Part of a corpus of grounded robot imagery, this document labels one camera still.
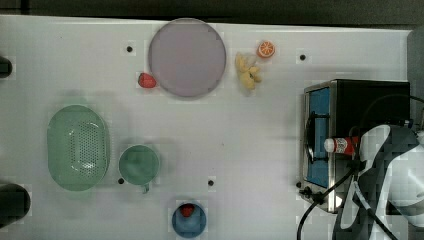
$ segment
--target strawberry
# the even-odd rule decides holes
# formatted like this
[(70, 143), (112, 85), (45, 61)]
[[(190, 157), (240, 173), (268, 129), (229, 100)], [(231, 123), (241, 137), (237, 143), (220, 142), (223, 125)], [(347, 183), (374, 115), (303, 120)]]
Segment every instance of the strawberry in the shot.
[(154, 88), (156, 86), (156, 80), (147, 73), (141, 73), (138, 84), (142, 88)]

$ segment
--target green basket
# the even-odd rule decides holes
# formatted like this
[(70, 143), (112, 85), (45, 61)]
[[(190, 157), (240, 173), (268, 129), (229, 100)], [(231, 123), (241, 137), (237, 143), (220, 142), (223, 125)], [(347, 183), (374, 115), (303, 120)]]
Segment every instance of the green basket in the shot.
[(106, 174), (107, 128), (87, 107), (72, 105), (57, 112), (47, 129), (47, 146), (50, 175), (64, 189), (87, 190)]

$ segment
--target red object in cup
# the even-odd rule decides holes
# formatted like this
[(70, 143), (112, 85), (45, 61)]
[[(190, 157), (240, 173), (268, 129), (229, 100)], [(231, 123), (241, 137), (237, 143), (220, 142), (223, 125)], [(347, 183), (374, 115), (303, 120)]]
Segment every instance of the red object in cup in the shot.
[(180, 212), (183, 217), (190, 217), (194, 212), (194, 205), (187, 203), (180, 207)]

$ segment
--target table surface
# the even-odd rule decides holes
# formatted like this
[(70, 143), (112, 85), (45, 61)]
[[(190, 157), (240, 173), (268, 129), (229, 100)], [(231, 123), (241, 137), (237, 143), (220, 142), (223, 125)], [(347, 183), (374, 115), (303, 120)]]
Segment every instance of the table surface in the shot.
[[(170, 216), (188, 199), (207, 211), (200, 239), (295, 239), (309, 206), (295, 187), (304, 88), (336, 78), (406, 81), (409, 31), (211, 24), (226, 46), (224, 76), (210, 94), (181, 99), (137, 85), (165, 23), (0, 16), (0, 54), (15, 67), (0, 81), (0, 180), (32, 197), (28, 216), (0, 239), (176, 239)], [(249, 93), (233, 63), (261, 40), (276, 53), (259, 63), (264, 80)], [(85, 192), (60, 188), (47, 168), (49, 120), (71, 104), (97, 112), (111, 136), (108, 172)], [(162, 161), (145, 195), (117, 184), (119, 156), (133, 144), (149, 144)], [(331, 239), (335, 217), (314, 209), (304, 239)], [(405, 234), (406, 222), (392, 221)]]

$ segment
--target orange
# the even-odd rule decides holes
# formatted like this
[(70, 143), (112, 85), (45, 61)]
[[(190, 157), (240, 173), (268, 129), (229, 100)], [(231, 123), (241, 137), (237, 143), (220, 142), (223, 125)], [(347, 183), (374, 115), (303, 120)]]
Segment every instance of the orange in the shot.
[(263, 41), (259, 44), (256, 54), (261, 58), (269, 58), (275, 53), (275, 46), (270, 41)]

